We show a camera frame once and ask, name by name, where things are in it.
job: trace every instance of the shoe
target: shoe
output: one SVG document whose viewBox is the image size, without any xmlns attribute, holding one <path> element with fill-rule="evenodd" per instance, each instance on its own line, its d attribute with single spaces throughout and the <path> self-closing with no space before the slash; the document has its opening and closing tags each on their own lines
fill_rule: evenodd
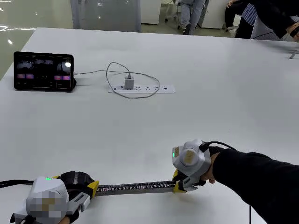
<svg viewBox="0 0 299 224">
<path fill-rule="evenodd" d="M 183 35 L 189 35 L 189 34 L 190 34 L 190 28 L 191 28 L 191 24 L 188 24 L 188 25 L 183 29 Z"/>
<path fill-rule="evenodd" d="M 238 29 L 238 28 L 239 28 L 239 26 L 227 27 L 226 32 L 228 32 L 229 30 Z"/>
</svg>

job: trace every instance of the white cabinet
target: white cabinet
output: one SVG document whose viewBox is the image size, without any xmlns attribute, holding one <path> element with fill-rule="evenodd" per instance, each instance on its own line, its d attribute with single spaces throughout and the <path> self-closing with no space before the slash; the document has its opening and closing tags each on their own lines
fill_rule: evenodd
<svg viewBox="0 0 299 224">
<path fill-rule="evenodd" d="M 199 20 L 200 27 L 221 29 L 227 3 L 228 0 L 207 0 Z"/>
<path fill-rule="evenodd" d="M 140 0 L 141 23 L 159 24 L 161 0 Z"/>
</svg>

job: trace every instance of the black jacket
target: black jacket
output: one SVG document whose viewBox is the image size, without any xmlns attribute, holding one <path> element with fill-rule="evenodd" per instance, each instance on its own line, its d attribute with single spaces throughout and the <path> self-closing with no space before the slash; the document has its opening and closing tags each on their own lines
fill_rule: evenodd
<svg viewBox="0 0 299 224">
<path fill-rule="evenodd" d="M 299 15 L 299 0 L 246 0 L 253 4 L 261 21 L 282 38 L 286 28 L 297 21 L 290 16 Z"/>
<path fill-rule="evenodd" d="M 216 157 L 213 175 L 268 224 L 299 224 L 299 166 L 226 149 Z"/>
</svg>

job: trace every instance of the power outlet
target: power outlet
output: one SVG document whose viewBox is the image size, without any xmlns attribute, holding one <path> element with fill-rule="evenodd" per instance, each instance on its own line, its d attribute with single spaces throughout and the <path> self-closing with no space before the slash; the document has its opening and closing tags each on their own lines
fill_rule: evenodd
<svg viewBox="0 0 299 224">
<path fill-rule="evenodd" d="M 111 85 L 117 93 L 154 93 L 157 91 L 157 85 L 134 85 L 134 89 L 125 90 L 123 85 Z M 108 92 L 113 93 L 113 90 L 108 86 Z M 160 85 L 157 93 L 175 93 L 173 85 Z"/>
</svg>

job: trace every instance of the white table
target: white table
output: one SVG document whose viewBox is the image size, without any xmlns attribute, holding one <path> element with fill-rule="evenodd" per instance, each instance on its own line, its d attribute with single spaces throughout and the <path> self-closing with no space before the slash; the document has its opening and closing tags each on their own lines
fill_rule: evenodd
<svg viewBox="0 0 299 224">
<path fill-rule="evenodd" d="M 39 28 L 24 51 L 73 54 L 76 72 L 117 61 L 177 93 L 126 100 L 107 92 L 103 73 L 78 76 L 73 93 L 14 91 L 11 66 L 0 82 L 0 179 L 80 170 L 102 184 L 169 180 L 171 148 L 195 138 L 298 164 L 299 58 L 288 59 L 296 46 Z M 0 223 L 29 189 L 0 190 Z M 241 224 L 248 211 L 218 183 L 188 194 L 98 197 L 76 223 Z M 254 213 L 252 223 L 264 222 Z"/>
</svg>

